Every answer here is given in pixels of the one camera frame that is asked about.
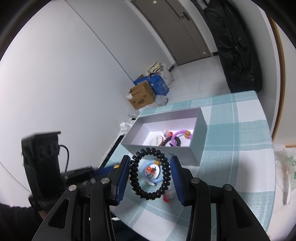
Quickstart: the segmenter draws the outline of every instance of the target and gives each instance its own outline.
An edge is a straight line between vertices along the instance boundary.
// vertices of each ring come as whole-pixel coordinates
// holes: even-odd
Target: door frame
[[[136,8],[136,9],[142,14],[142,16],[148,21],[148,23],[151,25],[151,27],[154,29],[154,31],[157,33],[157,35],[160,37],[161,41],[164,43],[164,45],[166,46],[166,48],[167,48],[168,51],[170,52],[171,56],[173,57],[173,59],[174,59],[174,61],[175,61],[175,63],[176,63],[175,67],[179,66],[180,64],[178,64],[178,62],[177,62],[175,56],[173,55],[173,53],[172,53],[171,49],[169,48],[169,46],[167,45],[167,43],[166,43],[166,42],[164,41],[164,39],[162,38],[161,34],[157,31],[157,29],[155,28],[155,26],[153,25],[153,23],[152,23],[152,22],[148,19],[148,17],[142,12],[142,10],[141,10],[140,8],[138,8],[138,6],[135,4],[135,1],[136,1],[136,0],[131,0],[130,2],[131,2],[131,3],[135,6],[135,8]],[[164,0],[164,1],[165,1],[166,4],[168,4],[168,5],[171,7],[171,9],[175,12],[175,10],[173,9],[173,7],[172,7],[169,3],[168,3],[166,0]],[[194,24],[195,28],[197,29],[197,31],[200,33],[198,27],[196,26],[195,22],[194,22],[193,19],[191,18],[190,14],[187,12],[187,10],[184,8],[184,6],[179,2],[179,0],[177,0],[177,1],[178,1],[178,3],[182,6],[182,8],[183,8],[184,12],[187,14],[187,16],[190,18],[190,20],[191,20],[192,23]],[[202,40],[203,40],[205,46],[207,47],[207,51],[208,51],[209,53],[211,53],[211,56],[213,56],[212,52],[209,50],[209,48],[208,48],[208,46],[207,46],[207,43],[205,42],[205,40],[204,40],[204,38],[203,38],[203,36],[202,36],[201,33],[200,33],[200,35],[201,35],[201,37],[202,37]]]

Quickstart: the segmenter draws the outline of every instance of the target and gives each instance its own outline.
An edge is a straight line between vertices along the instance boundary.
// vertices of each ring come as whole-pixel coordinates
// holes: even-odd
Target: gray door
[[[209,57],[193,20],[177,0],[134,0],[165,42],[178,65]]]

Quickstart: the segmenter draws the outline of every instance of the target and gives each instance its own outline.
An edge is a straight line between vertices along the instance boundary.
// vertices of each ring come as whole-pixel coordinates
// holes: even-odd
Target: cardboard box
[[[155,101],[155,93],[151,89],[147,81],[144,81],[131,88],[126,96],[128,101],[137,110]]]
[[[138,78],[137,80],[134,81],[134,84],[138,85],[145,80],[148,81],[148,83],[150,84],[151,88],[153,89],[153,91],[156,95],[167,95],[168,94],[169,89],[160,75],[153,75],[149,79],[148,79],[148,76],[145,76],[140,79]]]
[[[161,150],[169,160],[171,156],[177,156],[182,166],[199,166],[207,136],[207,125],[200,108],[139,117],[121,144],[132,154],[147,146],[152,148],[150,140],[157,135],[163,136],[163,129],[173,133],[188,130],[192,139],[179,135],[180,147],[171,147],[168,143],[165,147],[155,148]]]

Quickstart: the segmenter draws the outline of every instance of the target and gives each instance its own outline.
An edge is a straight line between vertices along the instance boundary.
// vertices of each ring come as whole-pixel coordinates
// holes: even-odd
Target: purple bracelet
[[[179,134],[185,134],[185,138],[190,139],[190,140],[192,139],[192,134],[190,133],[190,131],[188,131],[188,130],[177,131],[177,132],[172,136],[172,139],[171,139],[171,141],[170,141],[170,143],[171,143],[173,146],[177,146],[177,145],[175,144],[174,140],[175,140],[176,136],[179,135]]]

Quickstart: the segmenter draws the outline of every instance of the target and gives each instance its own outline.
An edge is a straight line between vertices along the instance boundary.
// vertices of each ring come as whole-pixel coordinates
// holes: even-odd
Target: black sleeve
[[[10,207],[0,204],[0,219],[15,238],[31,241],[42,223],[42,218],[32,207]]]

